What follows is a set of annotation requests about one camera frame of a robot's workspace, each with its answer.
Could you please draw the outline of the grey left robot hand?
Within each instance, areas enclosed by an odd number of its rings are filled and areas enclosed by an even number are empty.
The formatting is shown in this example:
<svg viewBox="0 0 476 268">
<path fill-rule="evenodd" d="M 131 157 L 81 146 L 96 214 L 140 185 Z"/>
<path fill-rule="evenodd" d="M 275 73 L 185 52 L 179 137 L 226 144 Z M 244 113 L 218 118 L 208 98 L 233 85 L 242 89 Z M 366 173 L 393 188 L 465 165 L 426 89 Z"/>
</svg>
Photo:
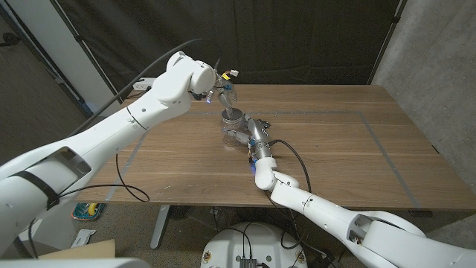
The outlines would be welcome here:
<svg viewBox="0 0 476 268">
<path fill-rule="evenodd" d="M 237 100 L 237 93 L 231 82 L 232 77 L 237 77 L 237 70 L 225 71 L 222 74 L 216 73 L 216 80 L 213 87 L 206 94 L 206 102 L 210 103 L 214 95 L 217 95 L 219 102 L 225 108 L 225 118 L 232 119 L 234 116 L 232 101 Z"/>
</svg>

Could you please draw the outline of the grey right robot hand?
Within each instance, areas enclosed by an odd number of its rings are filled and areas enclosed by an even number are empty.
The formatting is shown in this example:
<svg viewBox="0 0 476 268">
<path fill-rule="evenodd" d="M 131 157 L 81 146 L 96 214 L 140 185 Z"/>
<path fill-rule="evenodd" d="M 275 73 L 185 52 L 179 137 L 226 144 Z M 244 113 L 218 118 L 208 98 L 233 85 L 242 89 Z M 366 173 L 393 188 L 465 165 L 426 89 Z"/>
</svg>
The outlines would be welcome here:
<svg viewBox="0 0 476 268">
<path fill-rule="evenodd" d="M 255 154 L 257 160 L 272 157 L 268 133 L 262 121 L 244 114 L 238 123 L 222 128 L 232 144 L 247 145 Z"/>
</svg>

